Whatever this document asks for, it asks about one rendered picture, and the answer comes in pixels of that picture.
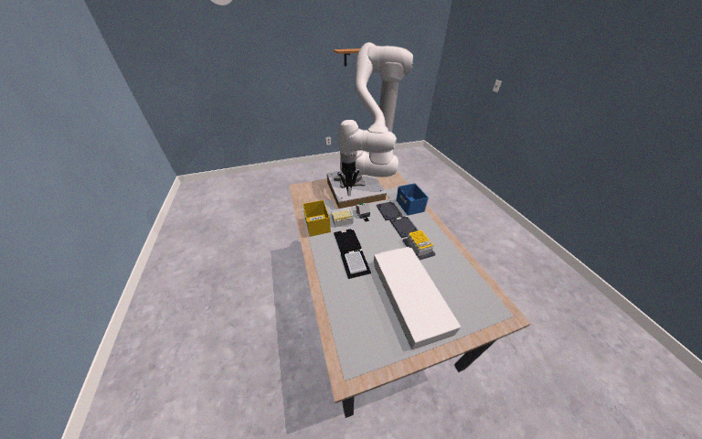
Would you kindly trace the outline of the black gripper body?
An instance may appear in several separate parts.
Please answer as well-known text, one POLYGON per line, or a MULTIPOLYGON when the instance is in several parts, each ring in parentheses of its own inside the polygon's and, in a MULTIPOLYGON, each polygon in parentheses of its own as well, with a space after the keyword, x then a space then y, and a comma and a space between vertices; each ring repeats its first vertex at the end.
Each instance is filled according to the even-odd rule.
POLYGON ((353 163, 344 163, 344 162, 342 162, 342 169, 341 169, 341 171, 342 171, 345 175, 346 175, 346 171, 348 171, 348 172, 349 172, 349 175, 350 175, 351 170, 353 170, 353 174, 354 174, 354 172, 356 171, 356 161, 353 162, 353 163), (342 169, 343 169, 343 170, 342 170, 342 169))

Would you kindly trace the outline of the grey bench mat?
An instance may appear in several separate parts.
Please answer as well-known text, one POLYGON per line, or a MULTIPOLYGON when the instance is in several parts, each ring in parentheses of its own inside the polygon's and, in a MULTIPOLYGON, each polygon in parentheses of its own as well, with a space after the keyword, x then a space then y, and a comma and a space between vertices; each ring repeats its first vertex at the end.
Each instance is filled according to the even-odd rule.
POLYGON ((307 229, 324 303, 344 380, 386 367, 403 359, 468 336, 514 315, 425 211, 407 215, 396 201, 398 188, 385 189, 388 200, 368 203, 369 221, 350 207, 354 223, 335 227, 333 200, 325 200, 331 232, 311 236, 307 229), (434 256, 420 260, 461 328, 456 335, 411 350, 374 266, 374 255, 406 248, 377 204, 393 201, 433 244, 434 256), (348 279, 334 232, 354 229, 370 274, 348 279))

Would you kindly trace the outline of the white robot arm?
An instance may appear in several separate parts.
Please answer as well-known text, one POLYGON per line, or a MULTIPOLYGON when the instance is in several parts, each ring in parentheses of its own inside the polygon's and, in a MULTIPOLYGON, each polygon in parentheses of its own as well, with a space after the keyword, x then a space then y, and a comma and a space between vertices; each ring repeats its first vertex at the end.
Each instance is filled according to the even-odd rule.
POLYGON ((352 187, 366 184, 362 175, 390 177, 397 172, 399 161, 393 155, 397 138, 392 133, 392 126, 399 83, 411 72, 412 61, 413 55, 404 48, 379 47, 369 42, 357 54, 356 94, 372 115, 374 124, 367 131, 358 129, 354 120, 345 120, 339 126, 340 171, 342 162, 355 161, 359 170, 352 187), (382 80, 379 107, 367 90, 367 81, 373 72, 380 72, 382 80))

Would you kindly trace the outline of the yellow open-top bin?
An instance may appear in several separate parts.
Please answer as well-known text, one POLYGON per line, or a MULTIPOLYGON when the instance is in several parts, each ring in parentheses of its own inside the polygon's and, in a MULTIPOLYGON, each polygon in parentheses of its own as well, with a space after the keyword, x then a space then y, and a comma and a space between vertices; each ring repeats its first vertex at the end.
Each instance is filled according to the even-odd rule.
POLYGON ((307 219, 309 235, 315 236, 331 232, 330 217, 323 200, 304 203, 304 214, 307 219), (323 219, 311 220, 310 218, 323 216, 323 219))

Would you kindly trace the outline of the blue open-top bin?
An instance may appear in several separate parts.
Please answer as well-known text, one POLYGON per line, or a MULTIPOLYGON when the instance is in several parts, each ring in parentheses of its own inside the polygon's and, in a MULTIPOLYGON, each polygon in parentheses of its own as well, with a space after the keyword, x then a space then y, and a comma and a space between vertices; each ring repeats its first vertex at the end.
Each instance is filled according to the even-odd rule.
POLYGON ((402 209, 405 211, 405 213, 407 215, 412 215, 412 214, 425 212, 427 202, 428 202, 428 197, 414 183, 414 184, 399 186, 396 201, 399 203, 399 205, 402 207, 402 209))

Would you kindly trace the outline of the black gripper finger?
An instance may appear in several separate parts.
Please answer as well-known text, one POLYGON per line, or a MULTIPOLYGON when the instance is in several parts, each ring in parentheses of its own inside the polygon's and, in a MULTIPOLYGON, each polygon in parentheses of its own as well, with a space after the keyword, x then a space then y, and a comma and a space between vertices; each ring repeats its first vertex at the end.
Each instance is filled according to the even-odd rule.
POLYGON ((342 171, 341 171, 341 172, 338 172, 338 175, 341 177, 342 182, 343 182, 344 186, 346 187, 347 195, 350 197, 349 172, 346 171, 346 182, 345 182, 345 180, 344 180, 344 178, 343 178, 343 172, 342 172, 342 171))
POLYGON ((351 196, 351 187, 356 183, 356 178, 357 178, 358 173, 359 173, 358 169, 356 169, 354 176, 353 176, 353 170, 351 170, 351 172, 350 172, 350 176, 349 176, 350 196, 351 196), (352 177, 353 177, 353 179, 352 179, 352 177))

